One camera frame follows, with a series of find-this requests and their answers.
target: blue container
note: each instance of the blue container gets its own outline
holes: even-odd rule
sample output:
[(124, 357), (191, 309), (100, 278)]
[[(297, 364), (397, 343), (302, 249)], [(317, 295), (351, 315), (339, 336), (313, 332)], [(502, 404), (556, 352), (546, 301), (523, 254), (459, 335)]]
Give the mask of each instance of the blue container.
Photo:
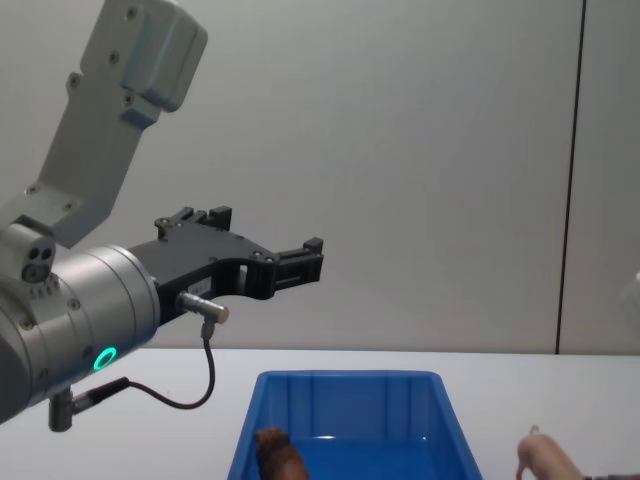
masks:
[(481, 480), (444, 384), (430, 372), (258, 377), (229, 480), (260, 480), (255, 433), (289, 433), (312, 480)]

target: white table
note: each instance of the white table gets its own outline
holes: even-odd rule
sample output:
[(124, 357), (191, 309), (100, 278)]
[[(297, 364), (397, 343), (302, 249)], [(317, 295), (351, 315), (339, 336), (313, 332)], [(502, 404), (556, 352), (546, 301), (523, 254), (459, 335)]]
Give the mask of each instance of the white table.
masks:
[[(46, 403), (23, 412), (0, 426), (0, 478), (226, 479), (256, 376), (296, 369), (440, 374), (486, 479), (513, 478), (516, 445), (534, 423), (585, 473), (640, 471), (640, 357), (219, 350), (215, 359), (216, 390), (196, 411), (130, 390), (75, 417), (64, 434), (48, 431)], [(122, 375), (192, 401), (207, 367), (199, 350), (142, 350), (74, 391)]]

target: white wall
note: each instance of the white wall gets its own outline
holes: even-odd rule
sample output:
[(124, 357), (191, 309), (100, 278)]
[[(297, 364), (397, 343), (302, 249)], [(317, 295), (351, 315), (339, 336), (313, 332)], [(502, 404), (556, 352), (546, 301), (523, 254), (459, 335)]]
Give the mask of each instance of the white wall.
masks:
[[(322, 236), (327, 259), (320, 284), (224, 299), (218, 345), (553, 350), (579, 2), (182, 3), (210, 34), (192, 90), (83, 246), (227, 204), (238, 233)], [(0, 201), (35, 177), (99, 8), (0, 3)]]
[(587, 5), (563, 353), (638, 353), (620, 295), (640, 270), (640, 2)]

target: brown object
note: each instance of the brown object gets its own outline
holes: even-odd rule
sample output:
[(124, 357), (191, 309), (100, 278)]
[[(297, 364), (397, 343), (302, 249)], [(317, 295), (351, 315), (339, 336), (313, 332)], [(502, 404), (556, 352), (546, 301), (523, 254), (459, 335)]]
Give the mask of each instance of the brown object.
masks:
[(518, 445), (518, 472), (521, 480), (525, 469), (531, 470), (538, 480), (582, 480), (582, 473), (569, 456), (548, 435), (538, 433), (538, 427), (531, 428), (529, 435)]
[(278, 428), (258, 431), (256, 442), (262, 480), (309, 480), (302, 457), (285, 432)]

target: green led light ring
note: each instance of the green led light ring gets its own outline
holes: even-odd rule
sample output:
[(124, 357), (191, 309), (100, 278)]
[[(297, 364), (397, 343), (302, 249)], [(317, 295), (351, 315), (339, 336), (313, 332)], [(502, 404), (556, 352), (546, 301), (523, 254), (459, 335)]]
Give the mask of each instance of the green led light ring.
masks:
[(95, 371), (102, 370), (115, 360), (116, 355), (118, 355), (118, 351), (114, 347), (105, 348), (93, 363), (93, 369)]

